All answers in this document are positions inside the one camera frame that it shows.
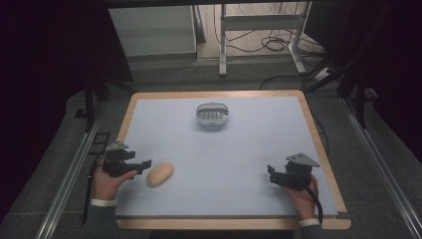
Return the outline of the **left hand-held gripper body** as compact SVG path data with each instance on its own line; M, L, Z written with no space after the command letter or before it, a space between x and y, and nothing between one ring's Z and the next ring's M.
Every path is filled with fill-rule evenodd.
M103 171L112 177L120 177L127 172L136 170L134 164L126 164L128 159L135 157L134 151L126 151L127 145L119 140L114 141L105 149Z

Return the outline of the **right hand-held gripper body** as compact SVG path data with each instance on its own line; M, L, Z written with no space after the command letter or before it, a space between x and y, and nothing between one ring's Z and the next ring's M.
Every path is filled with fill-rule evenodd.
M320 164L304 153L287 157L285 172L277 176L277 184L294 190L302 190L310 185L314 167Z

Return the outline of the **tan bread roll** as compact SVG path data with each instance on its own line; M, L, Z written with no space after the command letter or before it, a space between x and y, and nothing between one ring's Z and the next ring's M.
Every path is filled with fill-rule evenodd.
M146 180L150 187L159 186L174 172L174 166L170 162L162 162L154 166L147 174Z

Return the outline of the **clear plastic soap dish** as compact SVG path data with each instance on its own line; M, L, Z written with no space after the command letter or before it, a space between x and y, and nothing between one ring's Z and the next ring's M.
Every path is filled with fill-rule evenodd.
M196 109L196 120L200 125L223 125L229 118L229 109L221 103L201 104Z

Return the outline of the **person's left hand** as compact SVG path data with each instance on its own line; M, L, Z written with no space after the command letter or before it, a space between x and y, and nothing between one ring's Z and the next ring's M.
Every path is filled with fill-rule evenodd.
M115 199L120 186L137 176L137 171L132 170L119 177L112 177L103 171L101 166L94 173L94 199L112 201Z

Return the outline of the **person's right hand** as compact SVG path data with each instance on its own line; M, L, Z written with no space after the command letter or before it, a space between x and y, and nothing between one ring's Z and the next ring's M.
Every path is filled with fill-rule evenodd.
M305 189L298 191L284 187L284 190L288 193L300 220L316 218L316 205Z

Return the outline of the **light blue table mat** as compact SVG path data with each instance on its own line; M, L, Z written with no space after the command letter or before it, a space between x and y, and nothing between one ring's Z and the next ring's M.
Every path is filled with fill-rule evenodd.
M117 195L120 217L284 217L295 210L267 171L303 153L319 161L296 97L224 98L228 121L204 126L200 99L137 101L125 143L139 161L169 162L173 174L155 188L143 175Z

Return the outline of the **black metal stand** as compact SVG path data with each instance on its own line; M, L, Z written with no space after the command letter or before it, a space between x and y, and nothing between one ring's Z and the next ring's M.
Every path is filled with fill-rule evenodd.
M85 118L87 121L85 132L89 132L94 127L96 119L94 97L97 97L97 99L102 103L109 100L110 93L103 80L86 80L84 94L85 107L77 110L75 118Z
M346 98L351 94L353 89L356 89L354 100L355 119L362 128L366 128L366 123L364 120L364 105L367 102L365 93L366 83L363 76L363 71L359 69L363 60L363 56L364 52L356 52L347 64L338 68L333 73L329 74L327 77L316 82L315 84L307 86L308 81L315 75L315 71L328 63L328 58L324 58L312 70L311 75L306 77L303 83L302 91L304 93L311 93L321 88L322 86L331 83L334 80L342 78L339 86L337 87L336 93L339 97Z

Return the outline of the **white power strip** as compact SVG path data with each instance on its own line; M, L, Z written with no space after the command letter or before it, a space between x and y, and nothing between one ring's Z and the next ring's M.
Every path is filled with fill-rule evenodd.
M330 68L323 68L319 73L317 73L315 75L315 80L317 82L325 79L326 77L328 77L330 74L332 73L332 69Z

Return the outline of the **white cabinet panel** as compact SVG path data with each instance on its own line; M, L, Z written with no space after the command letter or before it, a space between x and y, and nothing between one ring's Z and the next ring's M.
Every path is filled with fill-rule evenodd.
M109 9L127 57L196 52L191 6Z

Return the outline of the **metal floor rail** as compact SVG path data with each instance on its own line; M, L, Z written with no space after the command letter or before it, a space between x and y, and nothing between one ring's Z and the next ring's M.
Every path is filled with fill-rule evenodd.
M98 131L99 125L101 124L105 108L106 103L100 103L96 109L96 119L94 120L94 124L92 128L85 133L75 156L71 160L71 164L64 175L60 187L44 217L44 220L35 236L35 239L53 238L60 218L75 186L78 175L88 155L91 144L94 141L94 137Z
M350 101L339 99L344 106L348 118L353 125L358 137L360 138L363 146L365 147L369 158L371 159L377 173L379 174L382 182L384 183L391 199L393 200L400 216L406 224L413 239L422 239L422 220L417 214L410 199L399 186L397 180L393 176L391 170L388 168L384 157L380 153L378 147L374 143L368 130L364 128L356 118L356 112Z

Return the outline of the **white metal desk frame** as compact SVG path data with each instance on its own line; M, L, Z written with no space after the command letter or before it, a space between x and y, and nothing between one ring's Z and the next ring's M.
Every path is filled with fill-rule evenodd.
M249 30L293 30L293 42L288 45L288 50L300 75L306 72L303 62L299 56L298 46L308 18L311 2L308 1L303 10L298 14L267 14L267 15L227 15L226 5L221 5L220 12L220 53L219 53L219 75L227 75L227 45L226 33L233 31Z

